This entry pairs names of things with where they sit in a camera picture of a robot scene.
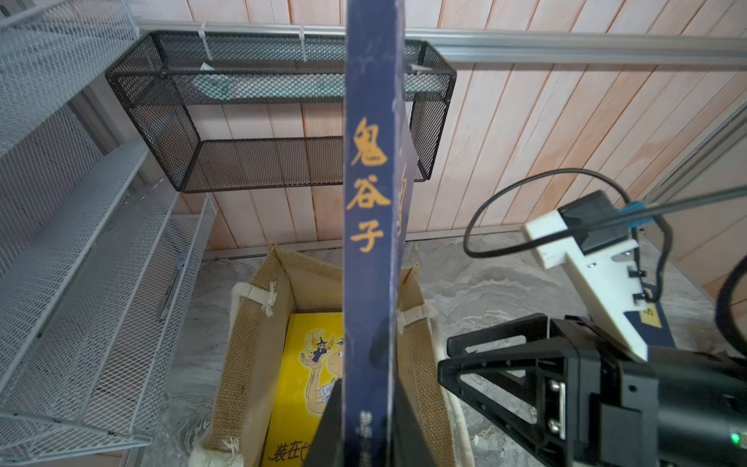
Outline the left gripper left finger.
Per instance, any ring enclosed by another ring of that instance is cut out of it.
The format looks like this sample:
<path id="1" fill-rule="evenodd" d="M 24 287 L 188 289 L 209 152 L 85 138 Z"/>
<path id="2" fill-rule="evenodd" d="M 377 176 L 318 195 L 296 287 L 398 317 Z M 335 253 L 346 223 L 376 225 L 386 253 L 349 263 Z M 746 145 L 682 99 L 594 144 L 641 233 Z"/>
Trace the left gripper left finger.
<path id="1" fill-rule="evenodd" d="M 343 467 L 342 382 L 333 387 L 303 467 Z"/>

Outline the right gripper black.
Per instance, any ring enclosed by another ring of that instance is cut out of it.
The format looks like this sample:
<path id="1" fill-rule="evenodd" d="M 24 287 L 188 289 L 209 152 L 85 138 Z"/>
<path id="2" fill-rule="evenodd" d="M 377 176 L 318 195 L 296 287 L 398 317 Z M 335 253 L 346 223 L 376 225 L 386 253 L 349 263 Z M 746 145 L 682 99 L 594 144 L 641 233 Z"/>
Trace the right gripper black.
<path id="1" fill-rule="evenodd" d="M 659 382 L 582 319 L 541 313 L 447 340 L 438 381 L 545 466 L 657 466 Z M 468 383 L 531 406 L 529 422 Z"/>

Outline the brown canvas tote bag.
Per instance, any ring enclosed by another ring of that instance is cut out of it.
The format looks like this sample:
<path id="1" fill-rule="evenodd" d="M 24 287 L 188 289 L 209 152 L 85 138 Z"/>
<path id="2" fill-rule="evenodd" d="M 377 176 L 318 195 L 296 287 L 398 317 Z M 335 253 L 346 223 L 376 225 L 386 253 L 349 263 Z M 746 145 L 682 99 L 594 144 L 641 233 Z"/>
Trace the brown canvas tote bag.
<path id="1" fill-rule="evenodd" d="M 397 368 L 426 445 L 439 466 L 472 466 L 467 423 L 457 398 L 437 379 L 445 345 L 439 313 L 425 301 L 416 265 L 403 268 L 397 305 Z M 342 268 L 272 247 L 247 282 L 231 290 L 229 349 L 210 428 L 192 466 L 257 466 L 279 391 L 291 318 L 342 308 Z"/>

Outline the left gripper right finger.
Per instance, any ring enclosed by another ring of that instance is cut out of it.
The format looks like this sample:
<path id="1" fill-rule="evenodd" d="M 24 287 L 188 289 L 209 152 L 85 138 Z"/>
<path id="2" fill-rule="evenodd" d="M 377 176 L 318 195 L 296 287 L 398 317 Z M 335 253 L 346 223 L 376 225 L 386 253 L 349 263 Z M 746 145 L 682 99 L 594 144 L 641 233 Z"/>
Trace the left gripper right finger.
<path id="1" fill-rule="evenodd" d="M 394 401 L 390 416 L 392 431 L 393 467 L 435 467 L 434 457 L 426 444 L 424 435 L 400 379 L 394 386 Z"/>

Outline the yellow book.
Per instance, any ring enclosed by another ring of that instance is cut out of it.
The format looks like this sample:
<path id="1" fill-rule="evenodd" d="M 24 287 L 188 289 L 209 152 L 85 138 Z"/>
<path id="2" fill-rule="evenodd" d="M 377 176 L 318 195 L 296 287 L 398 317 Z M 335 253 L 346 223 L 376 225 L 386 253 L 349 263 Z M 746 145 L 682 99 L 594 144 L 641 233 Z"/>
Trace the yellow book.
<path id="1" fill-rule="evenodd" d="M 342 313 L 292 314 L 262 465 L 305 463 L 326 405 L 343 374 Z"/>

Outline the small blue book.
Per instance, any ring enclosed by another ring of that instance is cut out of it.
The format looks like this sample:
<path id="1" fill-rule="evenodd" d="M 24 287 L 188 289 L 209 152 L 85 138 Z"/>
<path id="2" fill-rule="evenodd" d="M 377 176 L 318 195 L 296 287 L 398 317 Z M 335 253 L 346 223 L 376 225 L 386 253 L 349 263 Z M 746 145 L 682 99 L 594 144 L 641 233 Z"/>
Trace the small blue book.
<path id="1" fill-rule="evenodd" d="M 660 302 L 647 303 L 643 311 L 627 311 L 624 316 L 647 346 L 676 348 Z"/>

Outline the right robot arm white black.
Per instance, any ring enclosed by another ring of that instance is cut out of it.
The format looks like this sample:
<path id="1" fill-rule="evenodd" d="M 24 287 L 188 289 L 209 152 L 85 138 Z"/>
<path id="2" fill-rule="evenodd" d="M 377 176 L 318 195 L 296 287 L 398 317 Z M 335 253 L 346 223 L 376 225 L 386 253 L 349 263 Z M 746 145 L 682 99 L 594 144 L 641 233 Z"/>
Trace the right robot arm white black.
<path id="1" fill-rule="evenodd" d="M 742 466 L 746 359 L 536 313 L 452 337 L 441 385 L 546 466 Z"/>

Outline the dark portrait book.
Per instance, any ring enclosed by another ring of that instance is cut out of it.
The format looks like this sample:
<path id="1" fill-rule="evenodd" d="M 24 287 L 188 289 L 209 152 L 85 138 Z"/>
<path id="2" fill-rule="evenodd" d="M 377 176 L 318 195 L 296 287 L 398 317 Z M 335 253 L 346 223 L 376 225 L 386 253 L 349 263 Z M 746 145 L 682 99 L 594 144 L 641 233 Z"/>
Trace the dark portrait book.
<path id="1" fill-rule="evenodd" d="M 344 380 L 346 466 L 392 462 L 397 295 L 412 192 L 405 4 L 346 4 Z"/>

